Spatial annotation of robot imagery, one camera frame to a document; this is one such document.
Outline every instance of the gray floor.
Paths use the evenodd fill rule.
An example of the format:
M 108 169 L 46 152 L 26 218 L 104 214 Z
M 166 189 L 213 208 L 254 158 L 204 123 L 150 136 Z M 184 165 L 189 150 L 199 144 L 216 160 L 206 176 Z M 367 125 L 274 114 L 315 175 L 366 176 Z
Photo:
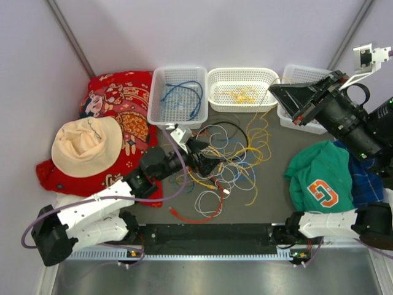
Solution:
M 129 271 L 107 265 L 80 282 L 101 262 L 66 261 L 52 295 L 378 295 L 369 259 L 362 248 L 327 248 L 306 269 L 289 262 L 146 261 Z
M 244 129 L 252 116 L 239 115 Z M 226 117 L 231 116 L 221 115 L 222 119 Z M 284 222 L 293 211 L 289 183 L 282 177 L 289 161 L 311 144 L 331 139 L 328 135 L 313 135 L 281 127 L 275 111 L 269 113 L 267 119 L 273 155 L 269 161 L 256 167 L 258 199 L 253 206 L 245 206 L 252 200 L 254 191 L 234 189 L 224 202 L 222 214 L 213 222 Z M 261 125 L 262 122 L 256 121 L 252 127 Z M 167 181 L 163 185 L 164 196 L 174 192 Z M 159 209 L 138 204 L 128 210 L 137 216 L 139 223 L 179 223 L 170 214 L 169 206 L 187 218 L 202 219 L 193 205 L 201 191 L 204 188 L 197 186 L 192 193 L 182 194 Z M 217 208 L 217 202 L 215 197 L 206 197 L 203 208 L 213 210 Z M 78 282 L 83 274 L 100 263 L 65 261 L 60 265 L 52 295 L 381 294 L 370 266 L 370 257 L 361 248 L 321 249 L 306 269 L 294 269 L 289 262 L 146 261 L 129 271 L 107 265 Z M 76 284 L 73 288 L 66 288 L 63 279 L 66 284 Z
M 246 129 L 248 122 L 253 118 L 254 114 L 237 114 L 241 120 L 241 127 Z M 209 123 L 231 119 L 231 114 L 222 113 L 219 117 L 209 119 Z M 314 135 L 312 133 L 301 132 L 280 126 L 279 118 L 276 110 L 272 110 L 267 114 L 269 126 L 267 128 L 271 137 L 269 139 L 270 149 L 272 151 L 271 159 L 262 162 L 256 166 L 255 174 L 257 176 L 257 184 L 259 187 L 259 195 L 253 206 L 245 206 L 249 203 L 255 194 L 255 191 L 241 191 L 234 189 L 231 196 L 224 201 L 223 212 L 213 222 L 216 223 L 271 223 L 284 222 L 286 218 L 293 212 L 293 207 L 289 197 L 289 182 L 282 176 L 290 160 L 302 149 L 316 143 L 318 141 L 332 139 L 327 133 L 324 135 Z M 260 128 L 264 126 L 264 122 L 256 119 L 251 128 Z M 223 125 L 232 133 L 232 127 Z M 238 133 L 236 139 L 244 142 L 243 137 Z M 163 181 L 164 196 L 167 197 L 174 192 L 173 187 L 167 180 Z M 195 199 L 198 194 L 205 191 L 204 187 L 196 185 L 196 188 L 189 194 L 182 194 L 163 204 L 162 208 L 152 208 L 137 204 L 128 209 L 136 215 L 139 223 L 181 223 L 168 210 L 171 206 L 175 208 L 183 217 L 190 219 L 203 219 L 203 216 L 194 209 Z M 218 206 L 218 198 L 214 196 L 206 196 L 203 199 L 202 207 L 204 210 L 215 210 Z

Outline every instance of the red cloth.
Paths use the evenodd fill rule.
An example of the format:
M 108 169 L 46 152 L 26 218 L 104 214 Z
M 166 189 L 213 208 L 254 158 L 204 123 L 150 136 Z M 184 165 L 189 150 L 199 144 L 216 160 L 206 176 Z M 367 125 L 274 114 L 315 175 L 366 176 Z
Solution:
M 80 107 L 80 118 L 113 116 L 123 131 L 123 146 L 113 166 L 86 178 L 65 175 L 47 160 L 37 165 L 36 173 L 44 189 L 88 197 L 111 186 L 138 167 L 139 159 L 147 148 L 156 146 L 157 128 L 147 123 L 147 107 L 152 73 L 147 71 L 103 74 L 88 84 L 88 94 Z M 162 198 L 159 190 L 149 199 Z M 162 203 L 143 203 L 161 207 Z

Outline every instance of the blue plaid shirt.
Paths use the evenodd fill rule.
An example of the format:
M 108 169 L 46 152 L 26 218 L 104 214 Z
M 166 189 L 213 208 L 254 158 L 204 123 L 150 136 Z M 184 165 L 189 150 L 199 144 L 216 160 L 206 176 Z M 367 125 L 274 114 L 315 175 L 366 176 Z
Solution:
M 341 141 L 335 141 L 334 145 L 348 151 Z M 360 162 L 349 152 L 348 170 L 352 177 L 353 204 L 356 208 L 367 206 L 371 202 L 383 201 L 382 180 L 368 170 L 374 162 L 375 159 Z

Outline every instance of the white basket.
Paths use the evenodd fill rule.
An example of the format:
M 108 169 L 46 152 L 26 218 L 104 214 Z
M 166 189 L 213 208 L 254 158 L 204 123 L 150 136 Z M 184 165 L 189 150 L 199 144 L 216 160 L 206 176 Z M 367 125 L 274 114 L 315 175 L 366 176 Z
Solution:
M 153 73 L 147 121 L 160 129 L 164 129 L 167 123 L 186 125 L 190 129 L 200 128 L 202 123 L 208 119 L 207 78 L 208 71 L 200 66 L 156 69 Z M 195 109 L 199 99 L 191 90 L 177 88 L 168 97 L 171 100 L 170 102 L 168 100 L 166 103 L 161 101 L 168 91 L 173 88 L 173 86 L 167 84 L 179 85 L 187 81 L 197 81 L 203 88 L 200 110 L 192 120 L 190 120 L 190 113 Z M 194 89 L 201 95 L 201 89 L 197 83 L 184 84 L 184 86 Z
M 297 66 L 297 65 L 287 65 L 284 70 L 284 77 L 290 79 L 291 83 L 307 83 L 314 82 L 322 79 L 328 73 L 327 69 L 310 68 L 308 66 Z M 288 83 L 289 81 L 283 79 L 283 83 Z M 326 129 L 318 123 L 316 120 L 312 120 L 306 126 L 298 126 L 292 122 L 292 119 L 285 112 L 284 108 L 279 104 L 277 107 L 277 115 L 280 118 L 280 124 L 283 127 L 301 130 L 305 132 L 311 132 L 315 134 L 324 134 Z
M 210 105 L 217 112 L 267 112 L 278 103 L 267 91 L 272 83 L 280 83 L 277 78 L 277 73 L 265 68 L 213 69 L 208 74 Z M 246 95 L 255 103 L 236 103 L 236 98 L 230 95 L 236 89 L 247 89 Z

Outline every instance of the beige hat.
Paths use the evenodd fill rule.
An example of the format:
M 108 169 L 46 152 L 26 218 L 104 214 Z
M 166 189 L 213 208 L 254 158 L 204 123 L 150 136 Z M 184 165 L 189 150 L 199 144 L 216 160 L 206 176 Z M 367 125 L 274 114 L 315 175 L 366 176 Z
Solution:
M 52 146 L 52 160 L 68 176 L 93 176 L 115 164 L 122 141 L 115 119 L 83 118 L 60 128 Z

